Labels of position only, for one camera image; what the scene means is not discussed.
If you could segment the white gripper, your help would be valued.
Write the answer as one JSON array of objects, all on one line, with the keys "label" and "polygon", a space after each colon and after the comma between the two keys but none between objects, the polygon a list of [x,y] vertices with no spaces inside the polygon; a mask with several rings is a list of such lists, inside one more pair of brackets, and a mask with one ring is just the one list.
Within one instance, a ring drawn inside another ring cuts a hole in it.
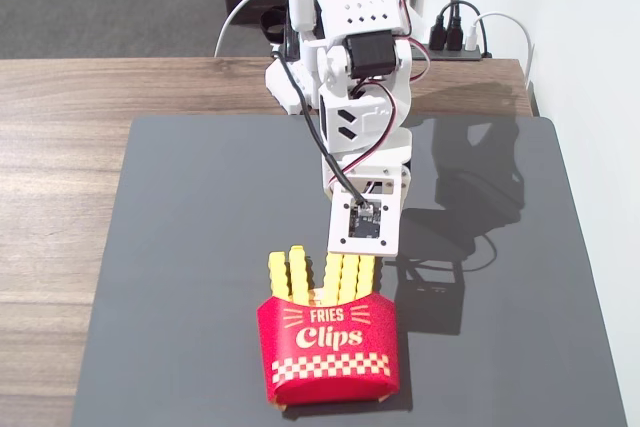
[{"label": "white gripper", "polygon": [[374,192],[373,185],[381,183],[378,192],[390,194],[394,191],[392,181],[399,178],[396,187],[400,196],[407,196],[411,183],[409,163],[412,157],[412,135],[391,134],[383,144],[366,159],[360,160],[366,149],[338,153],[334,158],[353,186],[363,196]]}]

